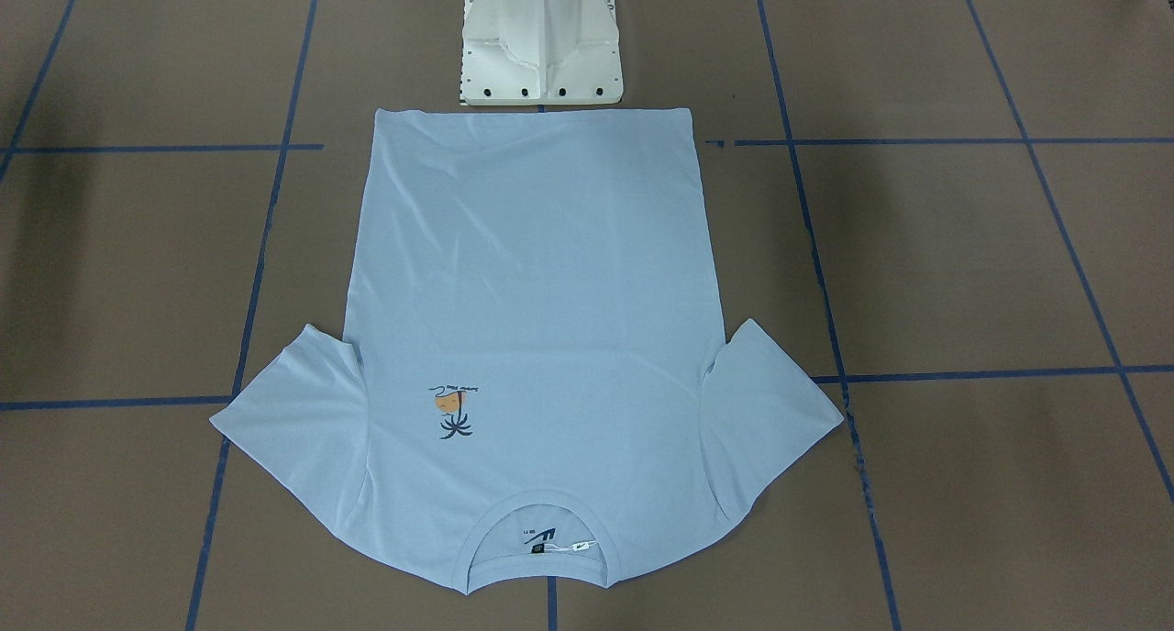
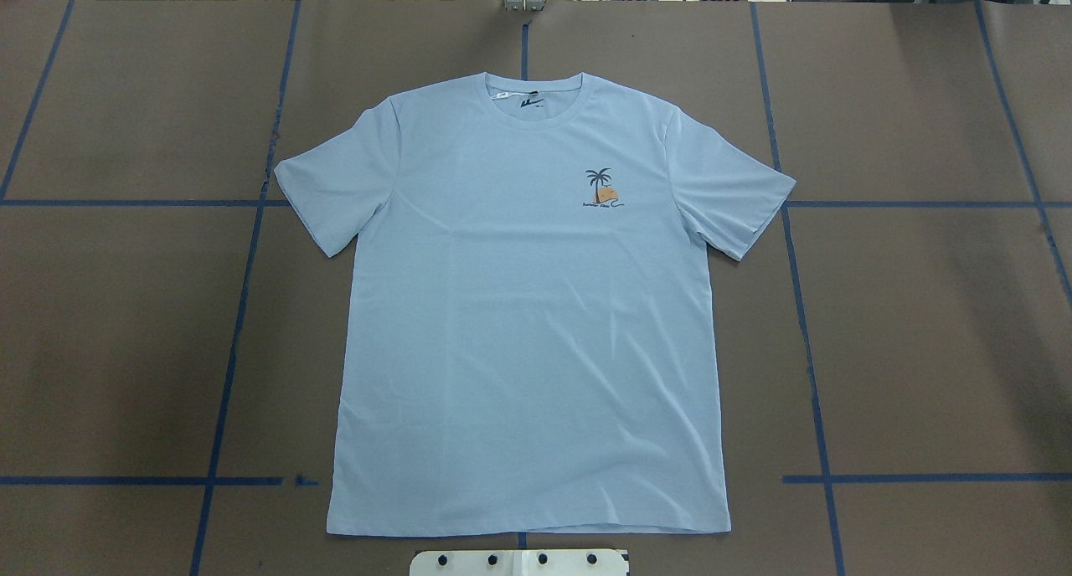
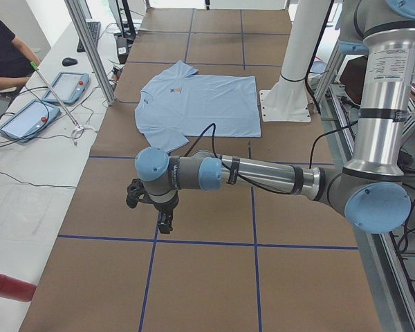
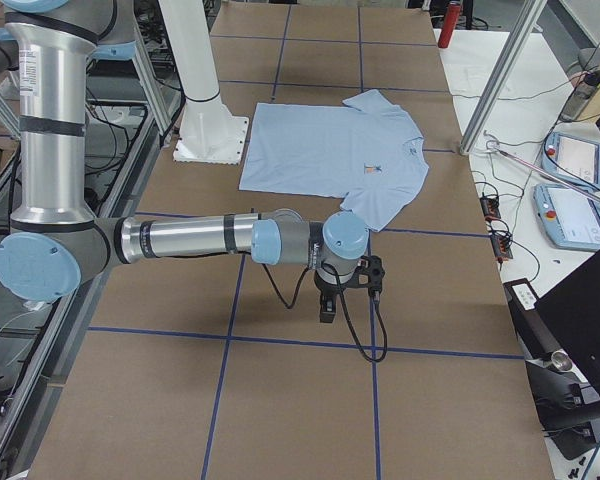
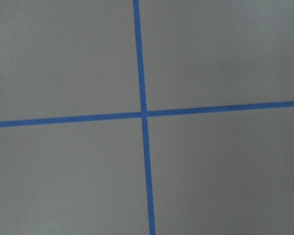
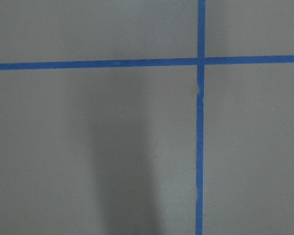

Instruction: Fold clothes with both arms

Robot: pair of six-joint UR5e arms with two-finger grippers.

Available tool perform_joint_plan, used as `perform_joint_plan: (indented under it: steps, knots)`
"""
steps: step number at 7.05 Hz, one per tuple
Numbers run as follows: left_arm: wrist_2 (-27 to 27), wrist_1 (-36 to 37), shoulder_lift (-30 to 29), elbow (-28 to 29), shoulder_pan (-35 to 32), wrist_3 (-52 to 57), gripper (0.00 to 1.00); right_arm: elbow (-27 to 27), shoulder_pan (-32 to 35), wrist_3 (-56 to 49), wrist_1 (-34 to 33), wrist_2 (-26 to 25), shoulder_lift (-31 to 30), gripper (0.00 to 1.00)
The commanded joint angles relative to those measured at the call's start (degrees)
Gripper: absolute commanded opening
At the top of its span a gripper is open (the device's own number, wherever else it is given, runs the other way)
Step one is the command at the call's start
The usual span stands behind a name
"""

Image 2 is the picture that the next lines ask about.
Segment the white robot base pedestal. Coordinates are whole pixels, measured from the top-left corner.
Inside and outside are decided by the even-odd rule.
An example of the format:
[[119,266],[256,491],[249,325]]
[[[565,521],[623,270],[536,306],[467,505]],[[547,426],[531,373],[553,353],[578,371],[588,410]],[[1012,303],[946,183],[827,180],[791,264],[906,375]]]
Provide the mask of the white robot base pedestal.
[[410,575],[629,575],[628,552],[612,548],[429,550]]

